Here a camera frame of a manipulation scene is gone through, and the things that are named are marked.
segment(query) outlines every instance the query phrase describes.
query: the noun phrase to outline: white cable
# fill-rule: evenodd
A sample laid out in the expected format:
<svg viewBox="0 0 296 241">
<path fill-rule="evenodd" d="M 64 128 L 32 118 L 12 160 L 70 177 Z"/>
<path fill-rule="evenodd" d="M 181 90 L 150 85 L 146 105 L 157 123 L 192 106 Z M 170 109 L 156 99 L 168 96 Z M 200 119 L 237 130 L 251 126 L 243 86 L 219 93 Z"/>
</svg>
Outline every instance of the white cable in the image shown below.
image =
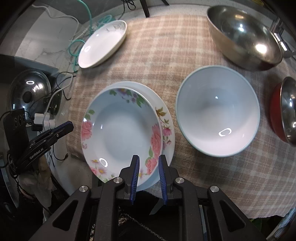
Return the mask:
<svg viewBox="0 0 296 241">
<path fill-rule="evenodd" d="M 63 88 L 60 88 L 59 90 L 57 90 L 56 92 L 53 93 L 53 95 L 50 97 L 50 100 L 48 102 L 48 105 L 46 107 L 46 110 L 44 112 L 44 118 L 43 118 L 43 121 L 42 121 L 42 124 L 43 124 L 43 130 L 45 130 L 45 127 L 44 127 L 44 120 L 45 120 L 45 116 L 46 116 L 46 113 L 48 112 L 48 109 L 49 109 L 49 106 L 50 106 L 50 103 L 52 101 L 52 98 L 57 94 L 59 93 L 60 91 L 62 91 L 63 89 L 69 87 L 70 85 L 72 85 L 72 81 L 73 81 L 73 77 L 74 77 L 74 74 L 72 74 L 72 77 L 71 77 L 71 80 L 70 80 L 70 83 L 68 85 L 66 85 L 65 87 Z"/>
<path fill-rule="evenodd" d="M 77 26 L 76 26 L 76 30 L 75 30 L 75 33 L 74 33 L 73 37 L 74 37 L 75 34 L 77 33 L 77 30 L 78 30 L 78 27 L 79 27 L 79 24 L 80 24 L 80 23 L 79 23 L 78 19 L 75 18 L 74 16 L 71 16 L 71 15 L 62 15 L 62 16 L 53 17 L 53 16 L 50 14 L 50 11 L 49 11 L 48 7 L 46 7 L 46 6 L 35 6 L 34 4 L 32 4 L 31 6 L 34 7 L 34 8 L 43 8 L 43 9 L 45 9 L 45 11 L 47 12 L 47 14 L 48 14 L 48 16 L 49 16 L 50 18 L 72 18 L 72 19 L 74 19 L 74 20 L 77 22 Z"/>
</svg>

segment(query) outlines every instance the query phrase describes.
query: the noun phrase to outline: tablecloth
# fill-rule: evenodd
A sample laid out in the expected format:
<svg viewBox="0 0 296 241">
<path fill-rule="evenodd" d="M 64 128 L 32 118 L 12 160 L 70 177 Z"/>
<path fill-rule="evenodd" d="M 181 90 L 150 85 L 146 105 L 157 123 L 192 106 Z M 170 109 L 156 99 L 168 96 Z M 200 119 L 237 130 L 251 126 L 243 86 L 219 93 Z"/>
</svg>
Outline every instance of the tablecloth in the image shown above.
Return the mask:
<svg viewBox="0 0 296 241">
<path fill-rule="evenodd" d="M 228 66 L 254 88 L 260 103 L 260 126 L 241 153 L 214 158 L 194 149 L 183 137 L 175 115 L 180 84 L 193 70 L 206 65 Z M 269 99 L 286 76 L 296 78 L 296 63 L 284 59 L 261 72 L 243 70 L 225 59 L 210 36 L 205 17 L 167 15 L 128 22 L 127 37 L 106 62 L 77 73 L 69 110 L 74 131 L 67 135 L 71 155 L 83 159 L 80 128 L 91 100 L 106 86 L 137 81 L 153 89 L 167 105 L 176 132 L 171 166 L 201 187 L 219 186 L 249 218 L 284 216 L 296 201 L 296 149 L 281 141 L 269 124 Z"/>
</svg>

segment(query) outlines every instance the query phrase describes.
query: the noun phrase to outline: faucet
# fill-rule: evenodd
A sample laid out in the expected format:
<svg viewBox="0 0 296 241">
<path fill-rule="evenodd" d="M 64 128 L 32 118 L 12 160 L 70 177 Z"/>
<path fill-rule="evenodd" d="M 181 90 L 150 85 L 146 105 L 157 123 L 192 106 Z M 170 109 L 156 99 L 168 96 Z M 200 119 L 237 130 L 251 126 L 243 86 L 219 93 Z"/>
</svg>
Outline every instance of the faucet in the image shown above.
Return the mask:
<svg viewBox="0 0 296 241">
<path fill-rule="evenodd" d="M 282 47 L 284 58 L 290 58 L 290 57 L 296 55 L 296 51 L 290 50 L 287 43 L 281 37 L 281 35 L 284 31 L 284 23 L 279 17 L 272 22 L 271 27 L 270 27 L 270 31 L 273 33 L 273 35 L 277 39 L 278 43 Z"/>
</svg>

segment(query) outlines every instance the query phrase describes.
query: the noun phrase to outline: silver screw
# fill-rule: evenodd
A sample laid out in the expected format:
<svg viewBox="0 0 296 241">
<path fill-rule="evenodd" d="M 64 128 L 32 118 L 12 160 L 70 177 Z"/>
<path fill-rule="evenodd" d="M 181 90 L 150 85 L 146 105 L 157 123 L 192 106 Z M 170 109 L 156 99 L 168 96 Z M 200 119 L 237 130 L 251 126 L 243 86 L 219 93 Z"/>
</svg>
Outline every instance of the silver screw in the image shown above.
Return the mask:
<svg viewBox="0 0 296 241">
<path fill-rule="evenodd" d="M 87 187 L 87 186 L 81 186 L 80 188 L 79 188 L 79 191 L 80 192 L 86 192 L 87 190 L 88 190 L 89 188 Z"/>
<path fill-rule="evenodd" d="M 217 186 L 211 186 L 211 187 L 210 187 L 210 190 L 211 190 L 212 192 L 218 192 L 218 191 L 219 191 L 219 188 L 218 188 Z"/>
<path fill-rule="evenodd" d="M 182 177 L 177 177 L 177 178 L 176 178 L 176 183 L 181 184 L 181 183 L 183 183 L 183 182 L 184 182 L 184 178 L 182 178 Z"/>
<path fill-rule="evenodd" d="M 116 177 L 116 178 L 113 179 L 113 181 L 115 183 L 121 183 L 122 182 L 122 178 L 121 177 Z"/>
</svg>

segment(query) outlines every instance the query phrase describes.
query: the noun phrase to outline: plate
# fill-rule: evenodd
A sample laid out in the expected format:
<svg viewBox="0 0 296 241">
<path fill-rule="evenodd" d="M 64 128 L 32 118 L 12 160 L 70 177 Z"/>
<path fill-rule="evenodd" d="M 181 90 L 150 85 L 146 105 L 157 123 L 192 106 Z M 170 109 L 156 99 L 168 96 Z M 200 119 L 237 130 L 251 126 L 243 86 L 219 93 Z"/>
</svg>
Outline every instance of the plate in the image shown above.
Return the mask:
<svg viewBox="0 0 296 241">
<path fill-rule="evenodd" d="M 189 74 L 178 90 L 175 108 L 188 142 L 215 157 L 243 151 L 254 139 L 260 122 L 253 87 L 241 74 L 220 65 Z"/>
<path fill-rule="evenodd" d="M 92 172 L 103 182 L 119 176 L 133 155 L 140 157 L 143 184 L 155 172 L 162 153 L 162 128 L 154 107 L 126 87 L 101 91 L 90 103 L 81 125 L 81 145 Z"/>
<path fill-rule="evenodd" d="M 96 30 L 85 42 L 78 56 L 81 68 L 97 66 L 120 47 L 126 37 L 127 24 L 115 20 Z"/>
<path fill-rule="evenodd" d="M 172 158 L 175 150 L 175 129 L 174 129 L 174 124 L 173 124 L 173 120 L 170 115 L 170 112 L 166 107 L 165 103 L 163 102 L 163 100 L 152 89 L 137 82 L 121 81 L 121 82 L 117 82 L 112 85 L 109 85 L 108 88 L 116 87 L 116 86 L 132 88 L 138 91 L 151 103 L 152 106 L 155 107 L 156 113 L 160 120 L 160 124 L 163 127 L 164 143 L 163 143 L 162 154 L 166 156 L 168 165 L 170 165 L 170 163 L 172 162 Z M 152 176 L 145 183 L 137 187 L 137 191 L 145 190 L 153 186 L 158 181 L 159 181 L 159 172 L 157 168 L 155 172 L 152 174 Z"/>
</svg>

